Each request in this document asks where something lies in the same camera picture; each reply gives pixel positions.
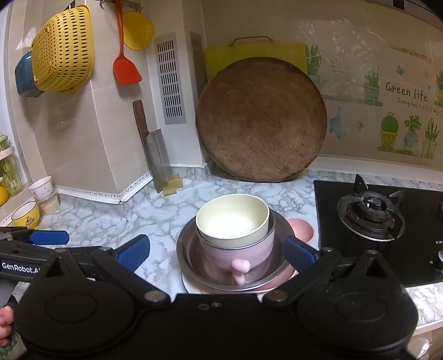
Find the person's left hand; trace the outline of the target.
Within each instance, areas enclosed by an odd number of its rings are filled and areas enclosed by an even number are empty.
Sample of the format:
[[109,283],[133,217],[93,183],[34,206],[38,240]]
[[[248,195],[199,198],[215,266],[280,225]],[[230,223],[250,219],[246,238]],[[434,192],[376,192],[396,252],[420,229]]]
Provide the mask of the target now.
[[14,309],[5,306],[0,309],[0,345],[7,346],[10,343],[9,337],[13,332]]

